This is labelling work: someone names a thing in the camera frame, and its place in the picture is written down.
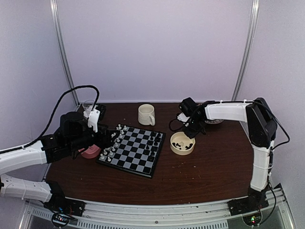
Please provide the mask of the cream bowl of black pieces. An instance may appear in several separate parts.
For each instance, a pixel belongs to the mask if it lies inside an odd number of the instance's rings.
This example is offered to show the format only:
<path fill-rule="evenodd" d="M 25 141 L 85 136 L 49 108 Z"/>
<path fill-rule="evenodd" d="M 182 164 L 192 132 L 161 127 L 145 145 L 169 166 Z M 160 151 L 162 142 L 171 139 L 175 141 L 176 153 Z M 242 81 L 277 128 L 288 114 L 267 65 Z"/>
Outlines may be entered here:
<path fill-rule="evenodd" d="M 195 138 L 187 137 L 184 132 L 174 133 L 170 138 L 171 150 L 180 156 L 186 156 L 193 152 L 195 148 Z"/>

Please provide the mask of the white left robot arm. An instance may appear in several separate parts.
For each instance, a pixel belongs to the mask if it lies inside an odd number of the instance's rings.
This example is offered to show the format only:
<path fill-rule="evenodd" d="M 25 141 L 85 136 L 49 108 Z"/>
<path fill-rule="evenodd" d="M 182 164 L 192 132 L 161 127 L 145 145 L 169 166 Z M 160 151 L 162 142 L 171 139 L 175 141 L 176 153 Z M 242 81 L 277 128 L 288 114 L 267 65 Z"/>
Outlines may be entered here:
<path fill-rule="evenodd" d="M 82 114 L 68 112 L 60 118 L 60 126 L 52 135 L 42 135 L 35 143 L 10 148 L 0 153 L 0 195 L 34 199 L 50 203 L 58 212 L 69 204 L 57 182 L 34 182 L 8 176 L 8 173 L 33 165 L 50 164 L 77 155 L 96 145 L 101 149 L 113 145 L 118 130 L 99 125 L 100 112 L 91 112 L 88 121 Z"/>

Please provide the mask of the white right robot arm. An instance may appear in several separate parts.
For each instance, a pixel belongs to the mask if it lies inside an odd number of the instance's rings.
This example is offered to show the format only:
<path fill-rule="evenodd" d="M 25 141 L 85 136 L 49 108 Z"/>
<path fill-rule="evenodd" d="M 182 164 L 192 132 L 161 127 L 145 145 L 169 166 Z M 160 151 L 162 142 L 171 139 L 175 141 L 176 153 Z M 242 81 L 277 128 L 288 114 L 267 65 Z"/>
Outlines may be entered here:
<path fill-rule="evenodd" d="M 277 131 L 266 101 L 206 101 L 184 99 L 178 117 L 183 132 L 196 139 L 195 155 L 218 187 L 249 190 L 244 200 L 247 210 L 263 202 L 273 166 L 273 149 Z"/>

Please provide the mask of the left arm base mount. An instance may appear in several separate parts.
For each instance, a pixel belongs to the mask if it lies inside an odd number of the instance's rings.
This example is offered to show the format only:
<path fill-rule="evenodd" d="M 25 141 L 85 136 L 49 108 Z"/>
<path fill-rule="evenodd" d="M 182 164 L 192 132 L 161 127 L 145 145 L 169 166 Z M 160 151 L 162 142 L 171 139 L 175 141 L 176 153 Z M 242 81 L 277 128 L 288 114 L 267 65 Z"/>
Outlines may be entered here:
<path fill-rule="evenodd" d="M 41 203 L 52 213 L 51 223 L 57 228 L 76 222 L 76 217 L 81 217 L 85 209 L 85 202 L 69 198 Z"/>

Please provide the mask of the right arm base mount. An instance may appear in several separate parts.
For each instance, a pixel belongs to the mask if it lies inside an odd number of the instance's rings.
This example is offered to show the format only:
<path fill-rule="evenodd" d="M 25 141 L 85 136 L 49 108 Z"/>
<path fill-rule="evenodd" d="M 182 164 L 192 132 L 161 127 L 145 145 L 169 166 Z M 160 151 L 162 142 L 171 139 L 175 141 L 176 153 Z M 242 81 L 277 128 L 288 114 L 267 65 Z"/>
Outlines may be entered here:
<path fill-rule="evenodd" d="M 227 204 L 231 216 L 242 215 L 244 224 L 250 227 L 263 221 L 262 209 L 269 206 L 266 199 L 258 203 L 253 197 L 232 199 Z"/>

